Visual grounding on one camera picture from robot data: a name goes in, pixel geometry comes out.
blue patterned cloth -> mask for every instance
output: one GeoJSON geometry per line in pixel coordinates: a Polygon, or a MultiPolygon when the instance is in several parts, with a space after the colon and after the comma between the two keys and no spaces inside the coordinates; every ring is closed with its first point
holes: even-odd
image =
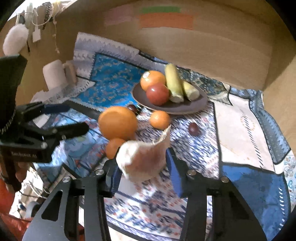
{"type": "MultiPolygon", "coordinates": [[[[163,73],[167,63],[130,46],[84,33],[78,34],[74,62],[80,77],[96,83],[71,100],[96,110],[135,103],[131,90],[143,72],[151,69],[163,73]]],[[[180,78],[199,85],[207,93],[209,102],[199,113],[172,118],[171,146],[180,159],[202,175],[211,178],[227,176],[254,212],[268,241],[272,240],[296,204],[296,160],[275,120],[264,110],[261,92],[237,90],[189,69],[178,68],[178,72],[180,78]],[[236,106],[230,101],[232,97],[238,98],[236,106]],[[248,106],[247,111],[244,110],[246,113],[240,109],[245,103],[248,106]],[[252,153],[243,153],[255,156],[250,164],[223,159],[238,150],[230,150],[220,143],[218,132],[225,126],[218,124],[218,106],[227,107],[240,116],[240,127],[245,133],[235,135],[246,135],[244,140],[237,139],[250,146],[252,153]],[[188,134],[191,122],[197,123],[201,129],[198,137],[188,134]],[[256,144],[258,136],[262,138],[256,144]],[[263,154],[271,160],[272,169],[264,169],[263,154]],[[260,167],[253,164],[257,160],[260,160],[260,167]]],[[[149,123],[150,115],[151,112],[144,108],[137,117],[137,140],[150,142],[159,137],[160,131],[149,123]]],[[[103,165],[102,156],[108,141],[100,134],[95,120],[70,110],[51,116],[44,128],[82,121],[90,126],[85,136],[61,142],[53,153],[52,163],[36,164],[45,183],[50,184],[57,178],[63,163],[81,177],[89,175],[94,166],[103,165]]],[[[231,133],[231,121],[225,125],[231,133]]],[[[180,199],[175,194],[166,168],[157,177],[143,183],[133,184],[123,177],[115,197],[105,199],[107,220],[113,228],[148,240],[179,239],[186,204],[187,199],[180,199]]],[[[212,199],[208,197],[207,232],[211,224],[212,199]]]]}
{"type": "Polygon", "coordinates": [[[73,99],[99,111],[112,105],[135,104],[131,91],[144,72],[138,66],[97,53],[90,77],[96,84],[73,99]]]}

orange tape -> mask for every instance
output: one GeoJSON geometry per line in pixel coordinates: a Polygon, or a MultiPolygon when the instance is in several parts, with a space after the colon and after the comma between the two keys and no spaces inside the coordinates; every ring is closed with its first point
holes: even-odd
{"type": "Polygon", "coordinates": [[[156,12],[140,15],[139,20],[140,28],[171,27],[193,30],[194,17],[179,12],[156,12]]]}

brown plate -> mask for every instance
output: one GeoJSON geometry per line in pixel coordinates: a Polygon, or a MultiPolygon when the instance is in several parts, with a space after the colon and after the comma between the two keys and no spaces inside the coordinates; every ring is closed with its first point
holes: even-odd
{"type": "Polygon", "coordinates": [[[168,114],[172,115],[184,115],[184,114],[192,114],[195,112],[199,112],[203,110],[207,105],[207,94],[195,84],[192,84],[196,89],[199,90],[200,96],[197,100],[189,101],[184,99],[182,103],[174,103],[171,101],[166,102],[162,106],[156,106],[149,102],[146,97],[145,91],[141,88],[140,83],[138,83],[132,90],[132,96],[140,105],[151,109],[151,110],[163,110],[168,114]]]}

white mug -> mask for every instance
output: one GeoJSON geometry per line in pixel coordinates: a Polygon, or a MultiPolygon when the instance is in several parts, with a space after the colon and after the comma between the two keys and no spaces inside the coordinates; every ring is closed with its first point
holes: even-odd
{"type": "Polygon", "coordinates": [[[63,63],[59,59],[43,67],[43,76],[48,90],[61,85],[67,85],[63,63]]]}

blue gripper pad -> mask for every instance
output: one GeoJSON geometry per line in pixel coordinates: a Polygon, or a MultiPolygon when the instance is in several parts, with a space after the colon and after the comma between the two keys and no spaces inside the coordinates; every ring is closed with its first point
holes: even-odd
{"type": "Polygon", "coordinates": [[[111,193],[114,195],[119,188],[120,180],[121,180],[122,171],[119,169],[118,166],[115,167],[114,173],[111,178],[111,193]]]}
{"type": "Polygon", "coordinates": [[[174,187],[174,191],[180,198],[186,197],[185,186],[187,183],[186,173],[189,170],[186,162],[176,157],[173,148],[168,148],[165,152],[165,160],[167,163],[170,178],[174,187]]]}
{"type": "Polygon", "coordinates": [[[46,104],[41,111],[41,114],[61,113],[67,112],[68,110],[70,110],[70,106],[65,104],[46,104]]]}

